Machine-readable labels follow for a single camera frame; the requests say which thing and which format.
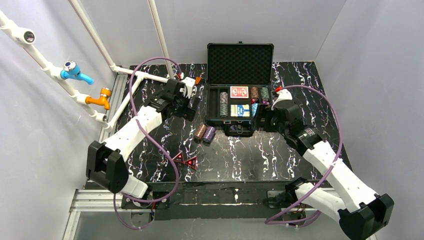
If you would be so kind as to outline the black poker case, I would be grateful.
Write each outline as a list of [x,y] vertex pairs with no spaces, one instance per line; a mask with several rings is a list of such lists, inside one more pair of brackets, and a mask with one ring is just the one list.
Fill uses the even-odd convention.
[[206,123],[228,137],[251,137],[257,108],[271,101],[274,45],[209,43],[206,50]]

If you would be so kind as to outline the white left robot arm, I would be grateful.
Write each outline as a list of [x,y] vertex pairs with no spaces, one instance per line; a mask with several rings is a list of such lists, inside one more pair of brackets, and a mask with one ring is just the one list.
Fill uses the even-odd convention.
[[196,97],[190,105],[196,84],[196,80],[190,77],[168,79],[163,89],[150,95],[120,130],[102,142],[93,141],[87,151],[86,177],[111,193],[121,193],[147,203],[145,196],[149,185],[130,175],[126,162],[146,135],[168,118],[194,119],[195,108],[200,102]]

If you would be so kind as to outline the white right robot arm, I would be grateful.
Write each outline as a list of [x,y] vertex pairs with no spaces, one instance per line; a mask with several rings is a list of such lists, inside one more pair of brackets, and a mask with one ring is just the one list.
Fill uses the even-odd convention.
[[351,240],[365,240],[388,225],[394,200],[368,187],[336,156],[330,143],[312,126],[304,124],[302,110],[294,100],[274,104],[266,123],[285,142],[312,164],[337,192],[334,196],[299,177],[264,203],[270,208],[287,208],[299,203],[311,206],[335,220]]

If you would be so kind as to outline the grey pink chip stack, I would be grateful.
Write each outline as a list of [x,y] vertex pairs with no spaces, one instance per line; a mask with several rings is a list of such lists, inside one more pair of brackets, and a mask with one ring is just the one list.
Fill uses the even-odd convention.
[[221,92],[219,95],[219,102],[220,104],[227,104],[228,103],[228,93],[227,92]]

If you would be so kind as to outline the dark green chip stack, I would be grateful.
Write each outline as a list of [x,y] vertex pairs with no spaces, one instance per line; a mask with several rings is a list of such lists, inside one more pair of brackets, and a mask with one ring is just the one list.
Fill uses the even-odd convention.
[[227,103],[221,103],[219,106],[219,116],[221,118],[227,118],[228,117],[228,104]]

